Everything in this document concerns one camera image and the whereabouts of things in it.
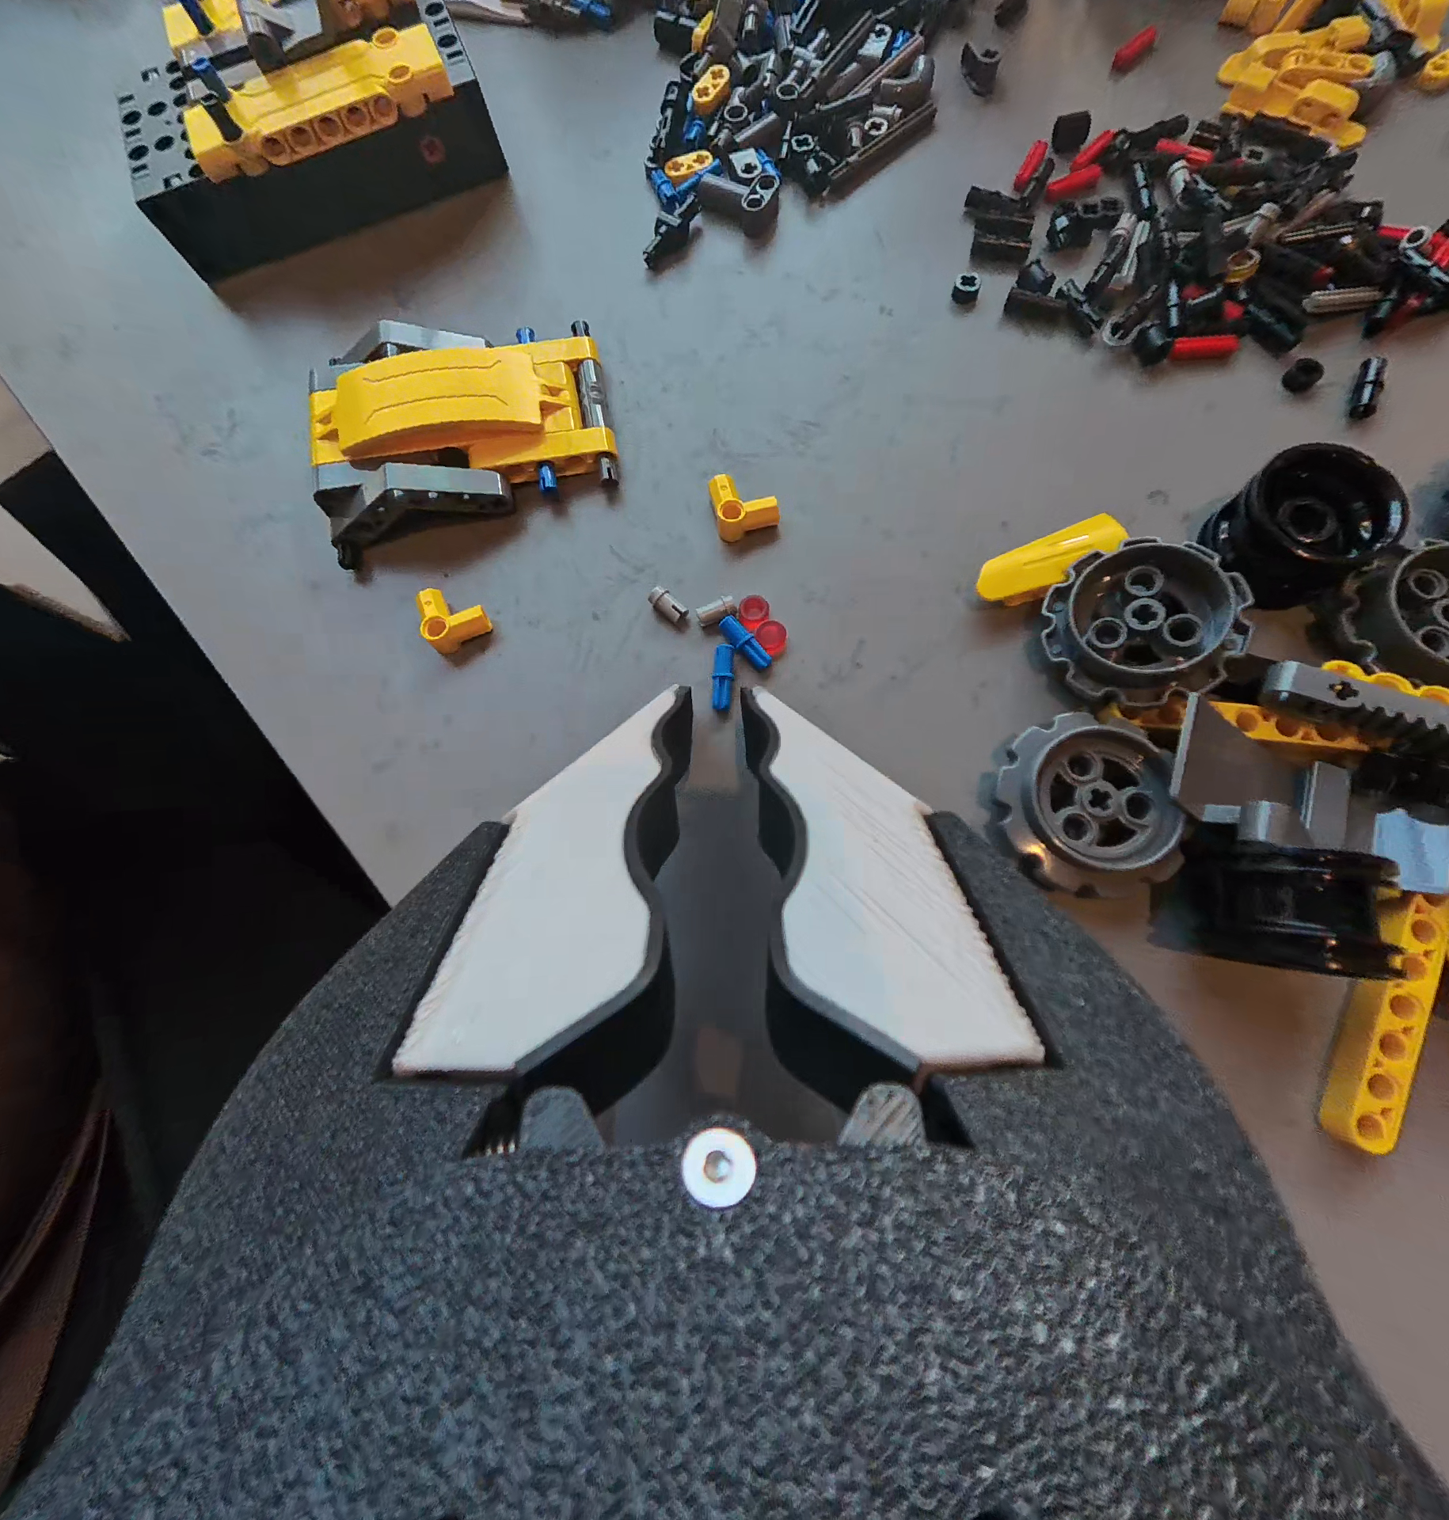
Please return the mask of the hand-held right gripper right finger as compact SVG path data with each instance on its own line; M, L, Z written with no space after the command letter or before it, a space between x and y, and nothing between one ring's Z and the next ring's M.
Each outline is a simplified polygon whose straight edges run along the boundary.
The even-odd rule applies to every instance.
M938 843L935 813L760 687L741 697L768 928L772 1052L850 1111L863 1091L1036 1069L1047 1048Z

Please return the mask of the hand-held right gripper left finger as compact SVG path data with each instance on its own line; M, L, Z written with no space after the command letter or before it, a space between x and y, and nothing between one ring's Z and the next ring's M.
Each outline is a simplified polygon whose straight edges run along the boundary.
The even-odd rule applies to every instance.
M678 840L692 692L661 690L512 807L390 1055L398 1081L577 1091L610 1109L675 1025L658 872Z

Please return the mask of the yellow angle connector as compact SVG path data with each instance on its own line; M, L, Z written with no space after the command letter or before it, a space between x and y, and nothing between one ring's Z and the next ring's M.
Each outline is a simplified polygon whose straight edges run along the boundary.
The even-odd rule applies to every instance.
M444 592L426 587L415 594L419 636L441 656L454 656L475 640L492 636L493 623L480 604L454 609Z
M707 497L717 538L724 545L738 545L748 534L777 529L780 524L780 507L773 495L746 499L728 473L707 480Z

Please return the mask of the grey desk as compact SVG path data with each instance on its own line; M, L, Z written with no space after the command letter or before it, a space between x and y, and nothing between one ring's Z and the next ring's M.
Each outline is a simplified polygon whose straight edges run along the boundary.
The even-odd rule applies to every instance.
M980 561L1111 512L1191 533L1281 450L1337 441L1415 487L1449 455L1449 315L1384 343L1377 414L1345 419L1369 346L1313 326L1325 378L1284 394L1259 348L1152 370L1009 321L1006 278L948 295L962 197L999 185L1057 112L1138 124L1208 110L1216 5L1153 8L1133 75L1106 53L1147 12L1033 3L982 102L940 64L933 132L846 200L790 200L750 243L699 229L641 265L641 151L663 58L638 24L585 39L471 27L510 175L217 290L130 198L115 97L161 49L142 5L0 3L0 375L334 835L390 902L641 701L699 685L683 835L661 877L677 1043L616 1113L634 1143L705 1103L772 1135L829 1109L765 1045L743 938L775 880L731 724L705 711L700 634L643 600L761 592L789 629L768 685L935 807L982 823L999 746L1063 707L1035 616L984 607ZM308 494L308 368L383 314L505 336L587 319L621 487L432 529L334 565ZM773 495L777 529L724 545L707 480ZM480 604L492 636L441 656L415 594Z

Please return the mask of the black wheel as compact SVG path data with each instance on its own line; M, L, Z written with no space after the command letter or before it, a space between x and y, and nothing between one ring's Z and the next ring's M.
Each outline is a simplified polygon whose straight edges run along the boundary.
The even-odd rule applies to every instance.
M1398 865L1340 848L1245 841L1230 826L1194 826L1182 863L1152 889L1153 945L1216 960L1345 979L1396 979L1379 902Z
M1410 499L1371 455L1284 448L1201 522L1196 541L1247 582L1254 606L1306 606L1401 541Z

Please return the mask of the yellow curved panel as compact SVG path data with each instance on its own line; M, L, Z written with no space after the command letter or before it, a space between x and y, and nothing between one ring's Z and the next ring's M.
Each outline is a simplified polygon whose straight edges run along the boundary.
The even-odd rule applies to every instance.
M1096 514L985 560L975 580L975 595L996 606L1038 602L1077 560L1114 551L1126 538L1128 529L1113 516Z

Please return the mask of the yellow beam chassis assembly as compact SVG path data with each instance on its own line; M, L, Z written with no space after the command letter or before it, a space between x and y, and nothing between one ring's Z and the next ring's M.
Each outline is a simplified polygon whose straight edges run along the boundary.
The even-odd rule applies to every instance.
M1326 1135L1384 1155L1433 1014L1449 1014L1449 689L1350 662L1279 662L1262 695L1270 704L1191 694L1128 721L1170 753L1170 792L1196 826L1398 865L1377 913L1401 975L1347 979L1318 1108Z

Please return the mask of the person's brown sweater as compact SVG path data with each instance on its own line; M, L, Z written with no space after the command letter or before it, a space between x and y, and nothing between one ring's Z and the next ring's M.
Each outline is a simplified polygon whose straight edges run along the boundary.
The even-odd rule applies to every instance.
M0 804L0 1498L69 1318L107 1109L57 923Z

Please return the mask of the yellow and grey brick assembly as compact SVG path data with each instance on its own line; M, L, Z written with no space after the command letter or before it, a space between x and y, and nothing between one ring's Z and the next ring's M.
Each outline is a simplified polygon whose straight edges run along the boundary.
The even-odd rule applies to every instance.
M308 377L312 495L337 565L442 522L510 516L515 490L619 485L617 434L587 322L509 344L383 319Z

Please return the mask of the black and yellow brick assembly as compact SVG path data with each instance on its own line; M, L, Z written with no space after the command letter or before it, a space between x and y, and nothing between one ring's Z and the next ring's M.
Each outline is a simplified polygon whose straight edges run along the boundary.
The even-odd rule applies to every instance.
M207 283L451 200L507 161L441 2L163 3L118 93L130 193Z

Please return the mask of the pile of black red pieces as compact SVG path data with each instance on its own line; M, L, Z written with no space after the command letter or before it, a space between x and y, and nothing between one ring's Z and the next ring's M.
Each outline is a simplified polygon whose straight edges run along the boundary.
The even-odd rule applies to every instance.
M1011 190L965 192L968 261L1009 271L1009 321L1142 368L1286 356L1340 317L1377 341L1449 315L1449 217L1393 222L1354 193L1359 154L1228 112L1106 129L1069 159L1036 142Z

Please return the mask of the pile of blue grey pieces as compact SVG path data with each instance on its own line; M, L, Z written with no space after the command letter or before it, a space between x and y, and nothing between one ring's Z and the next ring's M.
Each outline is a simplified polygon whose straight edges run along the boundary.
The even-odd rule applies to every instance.
M929 42L946 3L449 3L459 22L580 36L641 10L672 63L643 159L649 271L700 215L767 237L784 181L836 197L935 124Z

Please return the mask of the pile of yellow pieces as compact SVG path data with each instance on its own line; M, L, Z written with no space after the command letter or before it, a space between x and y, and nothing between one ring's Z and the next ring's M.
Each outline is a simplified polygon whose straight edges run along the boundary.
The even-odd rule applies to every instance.
M1218 112L1347 151L1398 88L1449 93L1449 2L1226 2Z

